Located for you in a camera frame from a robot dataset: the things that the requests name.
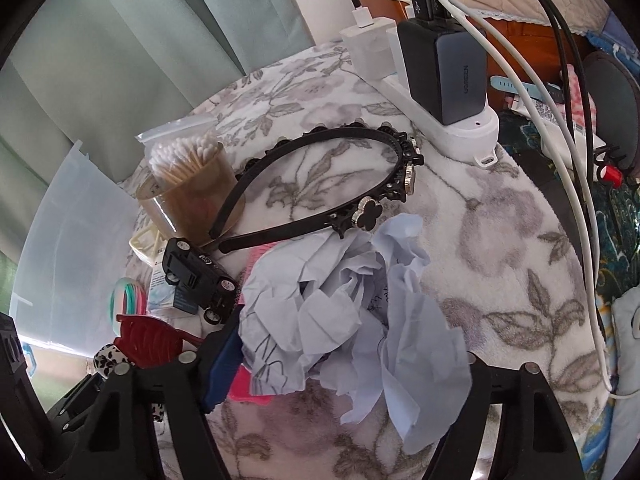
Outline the white power strip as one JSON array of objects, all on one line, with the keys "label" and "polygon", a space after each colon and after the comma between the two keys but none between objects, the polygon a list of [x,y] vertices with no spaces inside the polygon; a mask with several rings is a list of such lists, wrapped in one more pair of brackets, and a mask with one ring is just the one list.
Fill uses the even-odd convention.
[{"label": "white power strip", "polygon": [[488,168],[498,162],[499,119],[488,105],[487,53],[465,29],[416,20],[390,35],[396,72],[375,84],[440,154]]}]

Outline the black USB charger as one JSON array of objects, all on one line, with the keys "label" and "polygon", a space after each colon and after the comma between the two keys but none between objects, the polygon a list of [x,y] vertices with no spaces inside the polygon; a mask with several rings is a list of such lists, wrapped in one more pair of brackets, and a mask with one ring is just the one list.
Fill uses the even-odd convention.
[{"label": "black USB charger", "polygon": [[410,18],[397,30],[411,97],[424,110],[445,126],[484,110],[487,53],[464,27]]}]

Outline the black toy car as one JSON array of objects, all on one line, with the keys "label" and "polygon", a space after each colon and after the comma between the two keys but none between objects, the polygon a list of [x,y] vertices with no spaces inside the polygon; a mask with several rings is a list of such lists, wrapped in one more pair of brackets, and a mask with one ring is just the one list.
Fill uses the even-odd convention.
[{"label": "black toy car", "polygon": [[222,266],[186,238],[174,237],[165,247],[162,268],[167,284],[175,287],[176,309],[203,313],[209,325],[227,323],[239,286]]}]

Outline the white paper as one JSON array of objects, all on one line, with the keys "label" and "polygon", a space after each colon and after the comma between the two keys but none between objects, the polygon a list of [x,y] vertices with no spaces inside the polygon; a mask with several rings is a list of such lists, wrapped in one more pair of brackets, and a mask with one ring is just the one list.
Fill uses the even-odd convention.
[{"label": "white paper", "polygon": [[349,397],[344,424],[385,402],[408,454],[443,437],[472,378],[462,329],[422,289],[422,228],[398,214],[373,233],[324,230],[267,250],[242,289],[250,393],[290,394],[317,379]]}]

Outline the bag of cotton swabs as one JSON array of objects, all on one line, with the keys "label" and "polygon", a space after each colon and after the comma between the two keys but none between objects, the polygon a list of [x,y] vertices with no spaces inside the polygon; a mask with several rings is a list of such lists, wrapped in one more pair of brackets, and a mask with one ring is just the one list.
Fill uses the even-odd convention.
[{"label": "bag of cotton swabs", "polygon": [[208,115],[183,117],[139,133],[136,139],[163,188],[195,176],[220,151],[214,118]]}]

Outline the red hair claw clip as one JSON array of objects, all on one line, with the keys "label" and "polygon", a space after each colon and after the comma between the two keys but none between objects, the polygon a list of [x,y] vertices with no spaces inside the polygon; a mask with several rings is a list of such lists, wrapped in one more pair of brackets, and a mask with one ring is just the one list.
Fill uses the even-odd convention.
[{"label": "red hair claw clip", "polygon": [[186,342],[197,349],[204,341],[152,316],[118,314],[116,321],[119,322],[119,336],[114,345],[141,368],[168,364],[183,352]]}]

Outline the white lotion bottle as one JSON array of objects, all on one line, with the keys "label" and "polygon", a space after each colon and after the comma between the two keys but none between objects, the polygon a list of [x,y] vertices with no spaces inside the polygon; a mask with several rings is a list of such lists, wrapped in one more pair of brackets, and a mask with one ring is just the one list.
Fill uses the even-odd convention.
[{"label": "white lotion bottle", "polygon": [[[536,110],[540,114],[540,117],[548,130],[548,136],[544,139],[540,139],[541,151],[548,157],[551,157],[549,145],[546,143],[550,141],[550,145],[561,156],[563,164],[567,169],[573,168],[573,159],[570,154],[570,149],[567,146],[566,140],[562,133],[562,128],[559,126],[552,111],[546,103],[533,100]],[[520,114],[526,118],[530,117],[529,111],[524,105],[524,102],[518,97],[514,96],[510,104],[510,110],[516,114]],[[581,125],[574,124],[574,142],[582,162],[586,162],[586,132],[585,128]]]}]

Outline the white charger cube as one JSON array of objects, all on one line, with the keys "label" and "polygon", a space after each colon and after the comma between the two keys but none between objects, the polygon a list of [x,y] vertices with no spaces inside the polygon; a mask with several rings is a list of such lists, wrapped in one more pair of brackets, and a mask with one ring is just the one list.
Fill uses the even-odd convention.
[{"label": "white charger cube", "polygon": [[395,73],[387,32],[396,27],[391,18],[374,18],[370,25],[350,26],[341,31],[356,73],[366,81],[378,81]]}]

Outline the floral fleece table cover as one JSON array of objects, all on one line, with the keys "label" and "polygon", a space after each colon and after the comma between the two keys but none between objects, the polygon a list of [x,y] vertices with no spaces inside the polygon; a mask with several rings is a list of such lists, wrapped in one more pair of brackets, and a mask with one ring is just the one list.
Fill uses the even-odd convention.
[{"label": "floral fleece table cover", "polygon": [[[230,84],[202,103],[240,169],[283,134],[384,119],[416,127],[352,68],[337,42]],[[250,278],[251,336],[267,405],[225,400],[206,416],[232,479],[417,479],[444,422],[464,345],[487,364],[540,364],[581,445],[605,408],[582,265],[547,200],[497,148],[489,169],[417,138],[416,194],[383,202],[375,230],[331,229],[276,246]],[[336,139],[281,159],[247,190],[238,231],[324,212],[393,167],[384,144]]]}]

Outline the green curtain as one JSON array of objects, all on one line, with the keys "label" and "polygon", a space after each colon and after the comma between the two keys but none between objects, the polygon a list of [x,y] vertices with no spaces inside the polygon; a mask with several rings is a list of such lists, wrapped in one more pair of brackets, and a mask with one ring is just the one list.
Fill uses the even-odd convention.
[{"label": "green curtain", "polygon": [[1,71],[2,260],[75,143],[124,180],[140,132],[310,43],[294,0],[47,0]]}]

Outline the black jewelled headband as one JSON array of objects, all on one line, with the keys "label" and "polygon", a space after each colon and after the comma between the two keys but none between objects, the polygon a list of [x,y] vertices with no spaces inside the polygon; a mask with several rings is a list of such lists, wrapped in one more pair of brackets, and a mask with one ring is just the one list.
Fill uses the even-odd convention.
[{"label": "black jewelled headband", "polygon": [[[303,208],[309,214],[299,219],[289,216],[288,222],[280,226],[244,234],[226,233],[227,223],[240,199],[263,174],[298,151],[307,154],[312,148],[330,142],[335,144],[307,169],[304,182],[285,180],[280,176],[269,181],[268,206],[279,204],[289,210]],[[373,148],[375,144],[382,146],[381,157],[390,165],[386,174],[370,188],[345,192],[341,200],[331,204],[331,196],[340,192],[342,186],[372,171],[363,167],[335,172],[332,170],[334,160],[350,148]],[[424,165],[424,155],[416,135],[396,129],[389,122],[372,128],[356,120],[334,128],[318,126],[295,139],[283,138],[262,156],[247,160],[235,175],[236,183],[208,231],[208,244],[227,255],[324,229],[330,229],[340,237],[353,229],[370,232],[382,217],[386,203],[404,204],[413,196],[416,192],[416,170]]]}]

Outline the clear plastic storage box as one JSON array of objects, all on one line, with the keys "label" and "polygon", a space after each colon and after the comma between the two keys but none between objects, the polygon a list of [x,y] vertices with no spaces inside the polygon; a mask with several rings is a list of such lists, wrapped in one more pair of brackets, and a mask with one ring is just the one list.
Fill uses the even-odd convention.
[{"label": "clear plastic storage box", "polygon": [[32,220],[10,317],[30,344],[90,358],[114,338],[108,307],[125,276],[138,202],[80,147],[64,158]]}]

